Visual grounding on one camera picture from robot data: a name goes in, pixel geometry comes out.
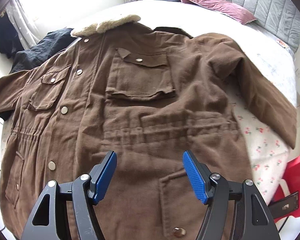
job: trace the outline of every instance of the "black garment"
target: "black garment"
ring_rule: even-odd
[[[0,17],[0,53],[7,58],[14,57],[18,51],[24,48],[19,40],[18,33],[9,20],[7,13]]]
[[[59,51],[65,49],[76,39],[71,37],[71,31],[71,28],[64,28],[50,32],[37,45],[17,52],[10,74],[20,70],[34,69]]]

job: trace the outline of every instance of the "blue textured pad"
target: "blue textured pad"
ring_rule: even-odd
[[[204,180],[202,179],[188,152],[183,153],[182,160],[195,196],[197,197],[197,199],[201,200],[203,204],[205,204],[207,202],[208,196],[206,194]]]
[[[113,152],[100,176],[100,179],[96,183],[96,194],[93,197],[93,201],[95,204],[97,204],[100,200],[103,200],[103,198],[105,197],[116,167],[117,155],[115,152]]]

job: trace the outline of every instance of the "headboard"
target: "headboard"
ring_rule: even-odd
[[[300,43],[300,12],[291,0],[227,0],[246,8],[258,19],[256,23],[271,32],[293,51]]]

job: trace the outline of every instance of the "jacket sleeve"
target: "jacket sleeve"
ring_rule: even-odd
[[[206,61],[215,75],[224,80],[235,73],[248,109],[294,148],[297,134],[296,108],[261,74],[235,41],[216,33],[203,36],[203,43],[209,44],[210,48]]]
[[[15,109],[24,86],[36,70],[19,71],[0,78],[0,112]]]

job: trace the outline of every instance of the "faux fur collar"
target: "faux fur collar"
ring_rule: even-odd
[[[73,37],[87,37],[94,33],[104,33],[107,30],[113,29],[128,22],[138,22],[141,18],[135,14],[118,15],[117,17],[106,17],[100,19],[97,23],[85,25],[83,28],[74,28],[71,32]]]

